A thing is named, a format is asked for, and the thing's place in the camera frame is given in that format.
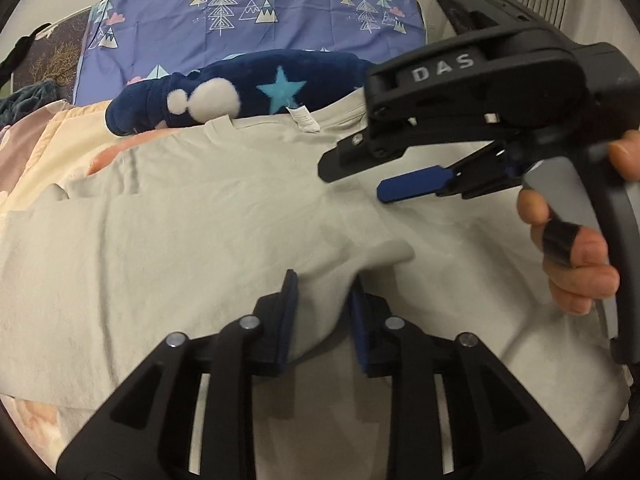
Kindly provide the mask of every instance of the finger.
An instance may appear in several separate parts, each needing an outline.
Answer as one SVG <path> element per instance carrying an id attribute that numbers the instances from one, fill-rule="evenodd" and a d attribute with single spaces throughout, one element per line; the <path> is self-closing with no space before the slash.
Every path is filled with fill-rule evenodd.
<path id="1" fill-rule="evenodd" d="M 557 286 L 578 296 L 610 298 L 620 286 L 617 270 L 607 265 L 571 269 L 545 258 L 542 268 Z"/>
<path id="2" fill-rule="evenodd" d="M 558 306 L 569 314 L 584 316 L 590 313 L 593 307 L 593 300 L 591 298 L 585 298 L 584 296 L 578 296 L 577 294 L 562 290 L 562 288 L 551 280 L 549 280 L 549 290 L 551 291 L 551 297 Z"/>
<path id="3" fill-rule="evenodd" d="M 629 130 L 609 144 L 609 159 L 628 182 L 640 180 L 640 132 Z"/>
<path id="4" fill-rule="evenodd" d="M 521 189 L 518 194 L 518 215 L 525 224 L 543 224 L 549 220 L 549 206 L 540 193 L 532 189 Z"/>
<path id="5" fill-rule="evenodd" d="M 543 251 L 542 239 L 545 228 L 546 224 L 531 227 L 531 240 L 540 251 Z M 608 255 L 609 248 L 604 237 L 590 227 L 580 227 L 571 248 L 571 265 L 573 267 L 603 265 Z"/>

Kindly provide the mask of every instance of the cloud pattern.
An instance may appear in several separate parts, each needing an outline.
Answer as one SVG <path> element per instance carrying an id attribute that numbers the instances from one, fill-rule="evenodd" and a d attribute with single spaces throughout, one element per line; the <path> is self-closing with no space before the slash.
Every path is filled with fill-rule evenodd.
<path id="1" fill-rule="evenodd" d="M 118 14 L 117 12 L 114 12 L 111 15 L 111 17 L 109 19 L 107 19 L 107 21 L 105 23 L 107 25 L 115 25 L 116 23 L 122 23 L 125 20 L 126 20 L 126 18 L 124 17 L 124 14 Z"/>
<path id="2" fill-rule="evenodd" d="M 391 7 L 389 9 L 389 12 L 395 14 L 396 16 L 400 16 L 400 18 L 404 18 L 404 12 L 402 12 L 402 10 L 398 9 L 397 7 Z"/>

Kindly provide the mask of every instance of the purple bedsheet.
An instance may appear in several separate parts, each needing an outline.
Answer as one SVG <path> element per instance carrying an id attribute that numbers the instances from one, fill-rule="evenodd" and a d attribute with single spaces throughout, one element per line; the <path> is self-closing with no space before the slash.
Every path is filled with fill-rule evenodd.
<path id="1" fill-rule="evenodd" d="M 382 62 L 425 39 L 415 0 L 101 0 L 89 18 L 74 103 L 247 52 L 328 50 Z"/>

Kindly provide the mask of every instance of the blanket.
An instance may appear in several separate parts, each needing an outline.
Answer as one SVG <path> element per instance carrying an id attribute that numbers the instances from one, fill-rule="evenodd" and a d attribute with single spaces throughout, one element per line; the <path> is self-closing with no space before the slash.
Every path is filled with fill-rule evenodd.
<path id="1" fill-rule="evenodd" d="M 364 85 L 372 63 L 347 52 L 268 50 L 127 86 L 107 108 L 116 135 L 195 126 L 305 106 L 314 112 Z"/>
<path id="2" fill-rule="evenodd" d="M 47 123 L 14 190 L 0 201 L 0 238 L 7 212 L 27 209 L 50 184 L 85 176 L 94 157 L 119 141 L 104 124 L 107 105 L 62 110 Z"/>
<path id="3" fill-rule="evenodd" d="M 21 88 L 0 100 L 0 128 L 15 124 L 31 112 L 58 100 L 58 85 L 53 79 Z"/>

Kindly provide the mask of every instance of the navy blue plush toy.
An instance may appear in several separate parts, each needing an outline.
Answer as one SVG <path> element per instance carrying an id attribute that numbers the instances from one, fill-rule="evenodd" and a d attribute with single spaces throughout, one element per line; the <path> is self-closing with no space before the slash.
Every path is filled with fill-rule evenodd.
<path id="1" fill-rule="evenodd" d="M 347 52 L 268 50 L 127 86 L 107 108 L 118 136 L 252 117 L 306 106 L 313 112 L 364 85 L 371 62 Z"/>

